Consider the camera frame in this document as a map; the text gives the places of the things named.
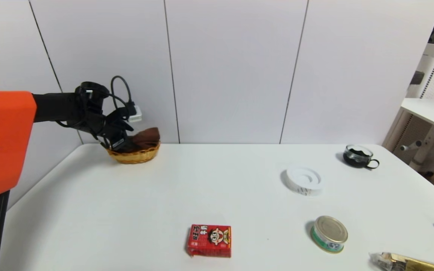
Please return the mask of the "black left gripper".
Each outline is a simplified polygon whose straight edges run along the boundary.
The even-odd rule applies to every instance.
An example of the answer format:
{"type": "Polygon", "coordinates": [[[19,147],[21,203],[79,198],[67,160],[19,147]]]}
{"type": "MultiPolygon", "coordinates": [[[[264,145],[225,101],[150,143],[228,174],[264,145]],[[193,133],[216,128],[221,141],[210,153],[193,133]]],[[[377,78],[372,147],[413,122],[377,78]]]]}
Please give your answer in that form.
{"type": "Polygon", "coordinates": [[[104,146],[119,153],[133,153],[138,151],[138,146],[129,142],[127,130],[129,125],[126,121],[109,122],[104,127],[104,146]]]}

